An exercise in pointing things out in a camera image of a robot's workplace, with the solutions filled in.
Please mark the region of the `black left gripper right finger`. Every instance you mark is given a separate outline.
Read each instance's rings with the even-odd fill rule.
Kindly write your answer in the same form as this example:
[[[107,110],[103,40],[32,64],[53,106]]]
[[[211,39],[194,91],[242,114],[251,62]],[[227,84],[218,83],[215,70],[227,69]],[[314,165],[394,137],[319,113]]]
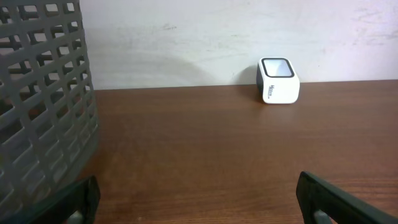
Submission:
[[[296,196],[305,224],[397,223],[393,217],[314,174],[302,171]]]

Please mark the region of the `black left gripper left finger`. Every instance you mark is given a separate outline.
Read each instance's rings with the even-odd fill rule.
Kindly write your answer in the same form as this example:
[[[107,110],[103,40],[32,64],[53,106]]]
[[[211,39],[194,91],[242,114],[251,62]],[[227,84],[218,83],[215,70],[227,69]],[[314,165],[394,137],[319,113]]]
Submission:
[[[18,223],[94,223],[101,193],[93,175],[77,180],[55,194],[1,220]]]

